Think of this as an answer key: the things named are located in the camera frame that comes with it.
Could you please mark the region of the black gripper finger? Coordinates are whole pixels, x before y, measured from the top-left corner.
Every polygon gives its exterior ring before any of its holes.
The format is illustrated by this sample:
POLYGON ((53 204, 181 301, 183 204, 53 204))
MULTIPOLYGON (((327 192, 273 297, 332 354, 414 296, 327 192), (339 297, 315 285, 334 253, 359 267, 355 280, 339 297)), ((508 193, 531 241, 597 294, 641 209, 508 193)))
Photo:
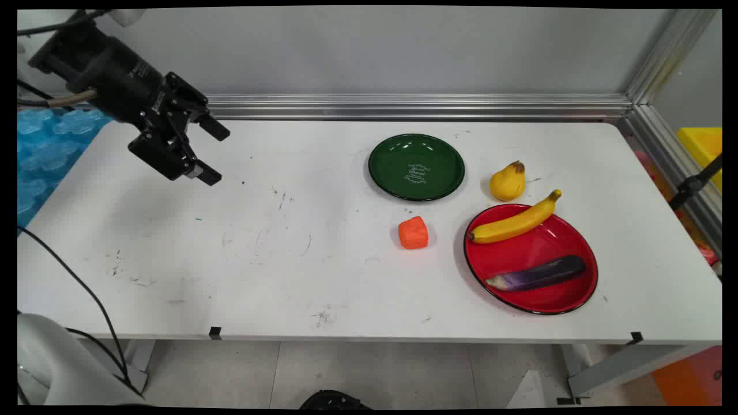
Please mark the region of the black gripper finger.
POLYGON ((216 118, 211 114, 199 116, 195 119, 195 123, 218 141, 227 139, 231 134, 231 131, 216 120, 216 118))
POLYGON ((222 180, 222 175, 202 160, 190 160, 184 166, 184 175, 189 179, 198 179, 208 186, 214 186, 222 180))

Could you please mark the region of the black two-finger gripper body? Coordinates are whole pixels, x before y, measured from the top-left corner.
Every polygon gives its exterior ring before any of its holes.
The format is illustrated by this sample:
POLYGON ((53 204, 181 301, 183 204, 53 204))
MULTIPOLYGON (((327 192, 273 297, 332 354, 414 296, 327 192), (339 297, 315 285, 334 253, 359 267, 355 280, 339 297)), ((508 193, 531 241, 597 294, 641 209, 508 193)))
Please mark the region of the black two-finger gripper body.
POLYGON ((87 39, 71 49, 72 89, 92 89, 92 104, 138 136, 127 145, 145 164, 169 180, 185 176, 185 163, 200 160, 187 128, 210 113, 208 100, 175 73, 161 74, 111 36, 87 39))

